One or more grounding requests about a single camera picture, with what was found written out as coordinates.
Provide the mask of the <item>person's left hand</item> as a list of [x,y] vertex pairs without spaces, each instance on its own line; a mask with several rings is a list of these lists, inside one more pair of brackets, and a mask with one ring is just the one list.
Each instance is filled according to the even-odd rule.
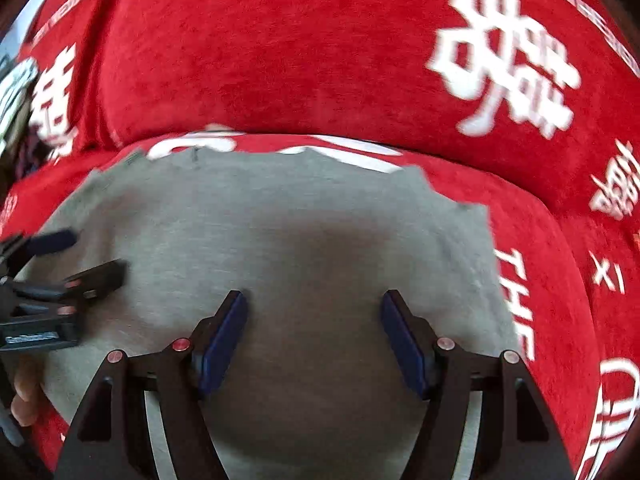
[[14,397],[11,403],[11,414],[23,427],[35,425],[38,419],[42,398],[42,359],[22,354],[15,365],[13,374]]

